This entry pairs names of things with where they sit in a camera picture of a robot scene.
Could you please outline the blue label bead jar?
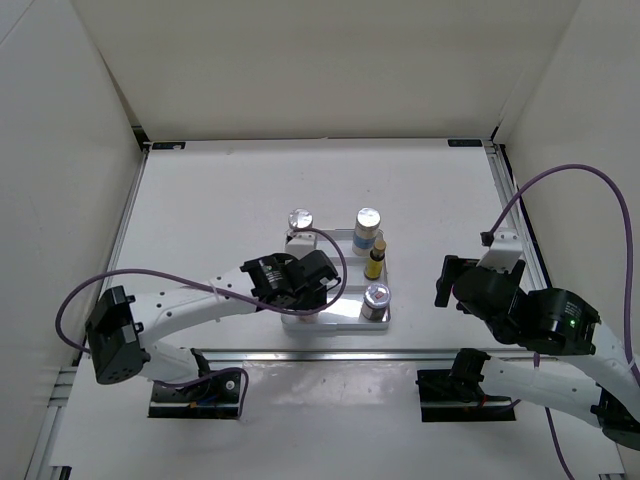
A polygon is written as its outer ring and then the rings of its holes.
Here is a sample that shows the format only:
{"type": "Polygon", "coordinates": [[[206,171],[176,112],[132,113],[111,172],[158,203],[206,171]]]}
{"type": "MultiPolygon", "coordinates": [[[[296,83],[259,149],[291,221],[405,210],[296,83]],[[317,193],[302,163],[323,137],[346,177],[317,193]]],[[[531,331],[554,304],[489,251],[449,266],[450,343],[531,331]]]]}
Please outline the blue label bead jar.
{"type": "Polygon", "coordinates": [[[372,207],[364,207],[356,214],[352,237],[352,251],[358,256],[367,256],[375,241],[383,239],[380,229],[381,215],[372,207]]]}
{"type": "Polygon", "coordinates": [[[313,226],[313,215],[309,210],[305,208],[296,208],[288,214],[287,222],[287,236],[293,237],[297,230],[306,229],[313,226]]]}

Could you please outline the yellow label bottle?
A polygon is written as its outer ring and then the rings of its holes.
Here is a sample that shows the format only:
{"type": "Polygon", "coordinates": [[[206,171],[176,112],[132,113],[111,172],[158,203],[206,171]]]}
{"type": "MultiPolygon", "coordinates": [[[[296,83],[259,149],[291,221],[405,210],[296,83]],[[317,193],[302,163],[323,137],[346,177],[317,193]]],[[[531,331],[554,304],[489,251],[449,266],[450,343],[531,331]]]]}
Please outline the yellow label bottle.
{"type": "Polygon", "coordinates": [[[387,244],[383,239],[376,239],[369,251],[369,258],[364,268],[364,276],[368,280],[377,280],[382,273],[387,244]]]}

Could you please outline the tan spice jar red label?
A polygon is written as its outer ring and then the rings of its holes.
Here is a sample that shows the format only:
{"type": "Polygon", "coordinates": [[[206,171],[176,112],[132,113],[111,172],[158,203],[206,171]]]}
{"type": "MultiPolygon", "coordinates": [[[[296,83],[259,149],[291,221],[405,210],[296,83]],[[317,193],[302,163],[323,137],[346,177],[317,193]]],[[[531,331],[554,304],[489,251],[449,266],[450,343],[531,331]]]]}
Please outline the tan spice jar red label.
{"type": "Polygon", "coordinates": [[[303,324],[313,324],[318,321],[318,314],[315,313],[315,314],[309,314],[309,315],[297,315],[296,320],[299,323],[303,323],[303,324]]]}

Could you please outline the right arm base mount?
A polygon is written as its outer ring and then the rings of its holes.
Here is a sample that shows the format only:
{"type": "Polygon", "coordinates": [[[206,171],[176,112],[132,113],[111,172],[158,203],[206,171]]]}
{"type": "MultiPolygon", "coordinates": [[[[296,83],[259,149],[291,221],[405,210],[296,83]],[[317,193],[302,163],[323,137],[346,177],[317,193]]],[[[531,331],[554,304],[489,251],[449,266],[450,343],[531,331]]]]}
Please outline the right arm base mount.
{"type": "Polygon", "coordinates": [[[481,370],[491,359],[485,352],[465,348],[449,369],[417,371],[423,423],[474,423],[515,421],[519,400],[489,395],[480,386],[481,370]]]}

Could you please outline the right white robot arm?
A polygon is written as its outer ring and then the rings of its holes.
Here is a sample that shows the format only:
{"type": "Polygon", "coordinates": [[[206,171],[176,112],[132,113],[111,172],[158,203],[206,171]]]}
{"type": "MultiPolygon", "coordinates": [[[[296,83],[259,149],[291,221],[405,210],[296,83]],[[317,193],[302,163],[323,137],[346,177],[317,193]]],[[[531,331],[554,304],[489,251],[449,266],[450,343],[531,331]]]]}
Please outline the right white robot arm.
{"type": "Polygon", "coordinates": [[[528,370],[465,348],[445,382],[454,398],[469,402],[482,394],[522,399],[554,409],[600,429],[615,443],[639,447],[639,381],[636,357],[584,299],[568,290],[524,291],[525,263],[509,272],[476,259],[447,255],[436,282],[435,305],[480,319],[494,339],[532,353],[561,359],[582,378],[528,370]]]}

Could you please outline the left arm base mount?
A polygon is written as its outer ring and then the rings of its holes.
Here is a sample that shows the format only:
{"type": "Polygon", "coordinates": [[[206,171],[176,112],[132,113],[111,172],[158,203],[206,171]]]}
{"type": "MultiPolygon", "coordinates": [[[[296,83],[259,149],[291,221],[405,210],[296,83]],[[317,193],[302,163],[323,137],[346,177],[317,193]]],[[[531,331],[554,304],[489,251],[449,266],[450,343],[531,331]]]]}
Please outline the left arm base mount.
{"type": "Polygon", "coordinates": [[[241,367],[212,370],[204,354],[192,349],[197,376],[185,382],[156,381],[148,407],[152,419],[239,420],[249,387],[241,367]]]}

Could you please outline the dark spice jar red label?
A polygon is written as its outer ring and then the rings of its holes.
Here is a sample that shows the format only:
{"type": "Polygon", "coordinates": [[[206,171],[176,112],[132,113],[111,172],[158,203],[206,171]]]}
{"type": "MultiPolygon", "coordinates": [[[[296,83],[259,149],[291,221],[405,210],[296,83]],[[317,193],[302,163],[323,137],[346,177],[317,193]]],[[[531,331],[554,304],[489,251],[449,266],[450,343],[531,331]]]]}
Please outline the dark spice jar red label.
{"type": "Polygon", "coordinates": [[[391,301],[391,291],[383,283],[373,283],[363,294],[361,315],[372,322],[382,322],[391,301]]]}

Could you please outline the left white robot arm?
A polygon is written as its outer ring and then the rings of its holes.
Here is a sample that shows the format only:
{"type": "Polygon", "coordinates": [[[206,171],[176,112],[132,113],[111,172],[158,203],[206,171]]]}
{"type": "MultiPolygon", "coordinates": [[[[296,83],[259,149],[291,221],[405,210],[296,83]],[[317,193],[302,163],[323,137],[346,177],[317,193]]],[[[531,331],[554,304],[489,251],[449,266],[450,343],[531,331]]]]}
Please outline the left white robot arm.
{"type": "Polygon", "coordinates": [[[325,309],[329,289],[341,282],[320,250],[302,258],[275,253],[248,260],[204,284],[133,295],[108,289],[85,323],[96,381],[114,385],[142,376],[170,385],[198,400],[210,386],[208,369],[195,349],[174,347],[164,338],[225,317],[263,310],[314,315],[325,309]]]}

